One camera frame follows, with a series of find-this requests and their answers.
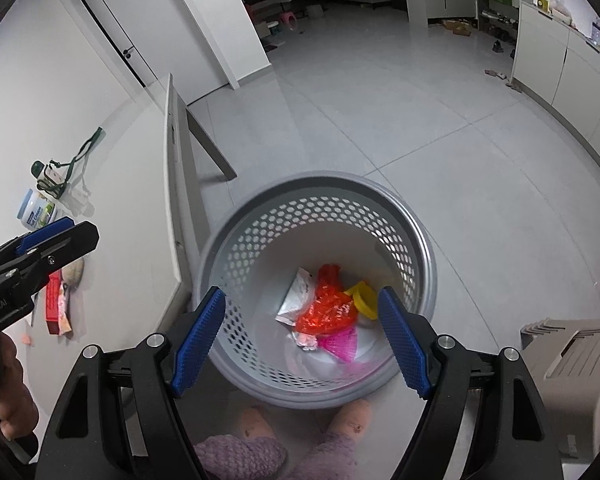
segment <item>hand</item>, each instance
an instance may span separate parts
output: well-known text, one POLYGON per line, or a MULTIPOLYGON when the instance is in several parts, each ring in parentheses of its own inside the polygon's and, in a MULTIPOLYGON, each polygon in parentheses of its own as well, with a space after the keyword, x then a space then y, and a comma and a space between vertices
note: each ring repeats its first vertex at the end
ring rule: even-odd
POLYGON ((38 424, 38 408, 22 381, 22 365, 16 357, 16 345, 6 334, 0 334, 2 381, 0 382, 0 429, 8 439, 31 433, 38 424))

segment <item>doorway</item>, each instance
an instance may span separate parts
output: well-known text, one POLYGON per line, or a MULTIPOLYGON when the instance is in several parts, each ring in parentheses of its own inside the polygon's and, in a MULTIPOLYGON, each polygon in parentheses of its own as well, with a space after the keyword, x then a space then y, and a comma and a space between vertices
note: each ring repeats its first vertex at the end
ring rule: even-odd
POLYGON ((227 84, 182 0, 82 0, 143 86, 173 74, 186 103, 227 84))

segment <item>perforated basket rim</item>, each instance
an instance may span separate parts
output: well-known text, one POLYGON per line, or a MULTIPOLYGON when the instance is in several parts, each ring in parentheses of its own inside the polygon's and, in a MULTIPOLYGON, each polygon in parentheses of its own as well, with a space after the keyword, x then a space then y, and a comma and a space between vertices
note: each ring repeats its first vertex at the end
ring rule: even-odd
MULTIPOLYGON (((210 277, 215 258, 222 244, 237 225, 254 209, 288 192, 311 187, 331 187, 366 196, 390 212, 409 237, 414 258, 420 269, 420 295, 416 300, 416 314, 428 320, 433 316, 436 301, 437 275, 433 250, 426 230, 415 213, 391 190, 368 178, 339 171, 310 171, 277 180, 255 191, 229 212, 220 227, 209 237, 202 251, 200 267, 195 279, 195 302, 200 303, 206 289, 202 284, 210 277)), ((388 359, 367 377, 324 392, 289 392, 267 386, 245 373, 216 340, 209 358, 229 382, 237 388, 264 402, 294 409, 320 409, 345 404, 377 390, 394 377, 400 368, 395 358, 388 359)))

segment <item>baseboard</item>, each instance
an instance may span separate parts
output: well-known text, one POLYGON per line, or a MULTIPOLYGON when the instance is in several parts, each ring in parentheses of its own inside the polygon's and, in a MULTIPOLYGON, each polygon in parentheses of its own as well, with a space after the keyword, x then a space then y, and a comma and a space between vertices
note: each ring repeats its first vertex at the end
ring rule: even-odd
POLYGON ((531 88, 521 83, 515 78, 511 79, 516 85, 518 85, 522 91, 531 97, 536 103, 538 103, 542 108, 544 108, 547 112, 549 112, 562 126, 564 126, 567 131, 576 138, 576 140, 582 145, 582 147, 587 150, 587 153, 591 155, 591 158, 596 161, 596 164, 600 167, 600 156, 598 152, 593 148, 589 141, 584 138, 584 136, 567 120, 565 119, 554 107, 552 107, 547 101, 542 99, 538 94, 536 94, 531 88))
POLYGON ((251 81, 255 81, 256 79, 258 79, 264 75, 267 75, 271 72, 273 72, 273 65, 269 64, 268 66, 265 66, 265 67, 261 68, 260 70, 256 70, 255 72, 238 79, 238 85, 240 85, 240 86, 246 85, 247 83, 250 83, 251 81))

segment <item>white tile floor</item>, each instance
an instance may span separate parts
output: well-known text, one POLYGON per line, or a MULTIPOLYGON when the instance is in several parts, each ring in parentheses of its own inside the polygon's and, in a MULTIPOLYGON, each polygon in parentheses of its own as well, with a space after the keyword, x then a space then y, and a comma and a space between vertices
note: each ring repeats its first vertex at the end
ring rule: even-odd
MULTIPOLYGON (((300 20, 276 40, 285 43, 269 54, 273 74, 191 107, 238 173, 225 183, 196 147, 212 226, 273 179, 349 171, 400 194, 429 231, 439 333, 496 352, 519 346, 524 324, 600 317, 600 169, 538 104, 484 74, 510 74, 510 47, 496 54, 486 35, 416 33, 405 13, 353 6, 300 20)), ((201 420, 227 431, 252 402, 212 367, 200 384, 199 399, 181 402, 193 440, 208 436, 197 430, 201 420)), ((400 376, 371 400, 357 478, 380 480, 390 478, 424 404, 400 376)), ((272 409, 291 462, 329 415, 307 424, 272 409)), ((465 431, 458 447, 468 439, 465 431)), ((462 466, 460 451, 447 477, 462 466)))

